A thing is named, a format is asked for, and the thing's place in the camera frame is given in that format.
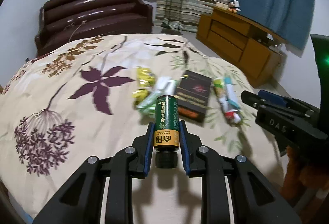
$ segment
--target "sofa armrest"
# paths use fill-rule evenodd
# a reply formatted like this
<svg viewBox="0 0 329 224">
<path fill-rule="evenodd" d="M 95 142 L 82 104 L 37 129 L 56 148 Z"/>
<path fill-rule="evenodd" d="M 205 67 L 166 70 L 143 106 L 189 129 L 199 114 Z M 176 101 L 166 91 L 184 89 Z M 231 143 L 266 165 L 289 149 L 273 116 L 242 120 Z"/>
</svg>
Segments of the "sofa armrest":
<svg viewBox="0 0 329 224">
<path fill-rule="evenodd" d="M 143 0 L 136 0 L 136 10 L 139 14 L 147 17 L 147 22 L 153 26 L 153 7 L 149 4 L 145 4 Z"/>
<path fill-rule="evenodd" d="M 44 28 L 44 7 L 42 7 L 40 8 L 40 14 L 39 14 L 39 31 L 37 35 L 34 37 L 34 41 L 36 43 L 38 52 L 40 51 L 40 49 L 42 49 L 45 46 L 48 37 L 49 35 L 47 34 Z"/>
</svg>

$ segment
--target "yellow snack package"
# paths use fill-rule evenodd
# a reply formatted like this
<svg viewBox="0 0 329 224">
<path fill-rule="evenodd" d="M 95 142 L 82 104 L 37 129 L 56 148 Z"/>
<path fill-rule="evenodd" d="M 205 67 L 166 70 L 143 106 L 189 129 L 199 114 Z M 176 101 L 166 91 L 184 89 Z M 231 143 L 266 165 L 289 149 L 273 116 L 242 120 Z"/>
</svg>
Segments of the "yellow snack package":
<svg viewBox="0 0 329 224">
<path fill-rule="evenodd" d="M 138 89 L 133 92 L 133 98 L 136 99 L 137 103 L 140 103 L 143 99 L 145 99 L 149 94 L 149 91 L 146 89 Z"/>
<path fill-rule="evenodd" d="M 139 87 L 152 87 L 155 83 L 155 75 L 149 68 L 137 67 L 137 80 Z"/>
<path fill-rule="evenodd" d="M 213 81 L 213 88 L 215 90 L 217 98 L 222 98 L 223 96 L 225 96 L 225 85 L 224 80 L 222 78 L 216 78 Z"/>
<path fill-rule="evenodd" d="M 140 103 L 149 95 L 156 78 L 149 68 L 136 67 L 136 71 L 139 89 L 133 92 L 133 98 Z"/>
</svg>

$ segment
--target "bed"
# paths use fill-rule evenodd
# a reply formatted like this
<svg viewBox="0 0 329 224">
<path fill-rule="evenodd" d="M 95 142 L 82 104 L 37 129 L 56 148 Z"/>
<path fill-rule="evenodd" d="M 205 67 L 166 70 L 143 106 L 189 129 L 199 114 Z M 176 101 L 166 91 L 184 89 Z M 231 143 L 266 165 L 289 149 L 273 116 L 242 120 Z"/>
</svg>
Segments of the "bed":
<svg viewBox="0 0 329 224">
<path fill-rule="evenodd" d="M 27 214 L 34 218 L 89 156 L 113 156 L 146 133 L 151 119 L 133 106 L 137 66 L 176 80 L 186 69 L 230 75 L 244 116 L 241 129 L 226 123 L 212 92 L 204 123 L 186 120 L 188 131 L 221 155 L 243 153 L 282 184 L 277 144 L 254 123 L 256 110 L 240 100 L 252 88 L 239 69 L 181 36 L 97 36 L 29 61 L 0 96 L 0 177 Z M 154 159 L 145 180 L 133 179 L 134 222 L 200 223 L 201 178 L 185 176 L 180 152 L 178 169 L 156 169 Z"/>
</svg>

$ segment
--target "brown leaf print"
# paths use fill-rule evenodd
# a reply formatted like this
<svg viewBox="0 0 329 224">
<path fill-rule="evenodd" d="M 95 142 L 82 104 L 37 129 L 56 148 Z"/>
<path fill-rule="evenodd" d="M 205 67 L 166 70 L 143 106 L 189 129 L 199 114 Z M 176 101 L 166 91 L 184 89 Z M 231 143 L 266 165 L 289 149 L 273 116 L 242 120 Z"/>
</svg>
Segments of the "brown leaf print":
<svg viewBox="0 0 329 224">
<path fill-rule="evenodd" d="M 50 55 L 50 54 L 51 54 L 51 52 L 50 52 L 50 53 L 47 53 L 47 54 L 44 54 L 44 55 L 42 55 L 42 56 L 40 56 L 40 57 L 36 57 L 36 58 L 34 58 L 33 60 L 31 60 L 31 64 L 35 63 L 36 61 L 38 61 L 38 60 L 40 60 L 40 59 L 42 59 L 42 58 L 44 58 L 44 57 L 47 57 L 47 56 Z"/>
<path fill-rule="evenodd" d="M 81 70 L 81 77 L 89 83 L 82 85 L 68 99 L 76 99 L 93 92 L 93 103 L 95 104 L 96 110 L 108 115 L 112 115 L 113 113 L 110 110 L 110 105 L 107 102 L 107 96 L 110 93 L 109 87 L 122 86 L 127 82 L 135 81 L 134 79 L 131 79 L 129 77 L 113 77 L 114 74 L 116 74 L 122 69 L 126 68 L 116 66 L 109 69 L 103 75 L 100 70 L 93 67 L 89 67 L 89 71 Z"/>
<path fill-rule="evenodd" d="M 65 53 L 61 53 L 57 56 L 57 59 L 53 60 L 52 63 L 46 65 L 41 73 L 48 73 L 48 77 L 59 75 L 61 72 L 70 69 L 72 67 L 72 61 L 76 59 L 75 56 L 80 55 L 86 50 L 91 50 L 97 47 L 97 45 L 91 46 L 90 44 L 96 44 L 102 41 L 102 36 L 91 38 L 89 40 L 82 40 L 75 47 L 70 48 Z"/>
<path fill-rule="evenodd" d="M 27 66 L 29 66 L 31 62 L 32 62 L 32 61 L 25 63 L 24 66 L 22 67 L 22 69 L 24 69 L 24 68 L 26 68 Z"/>
<path fill-rule="evenodd" d="M 12 83 L 13 81 L 17 81 L 17 80 L 19 80 L 19 79 L 20 79 L 25 73 L 26 73 L 26 70 L 19 70 L 19 71 L 14 75 L 14 77 L 11 78 L 11 80 L 9 81 L 9 83 L 6 84 L 4 90 L 2 91 L 2 95 L 5 95 L 5 94 L 8 92 L 8 90 L 9 90 L 9 88 L 10 88 L 10 86 L 11 86 L 11 83 Z"/>
<path fill-rule="evenodd" d="M 72 122 L 63 121 L 59 113 L 50 110 L 54 97 L 64 85 L 51 97 L 46 109 L 23 117 L 15 128 L 16 152 L 29 174 L 49 175 L 51 168 L 57 169 L 67 160 L 67 148 L 74 144 Z"/>
</svg>

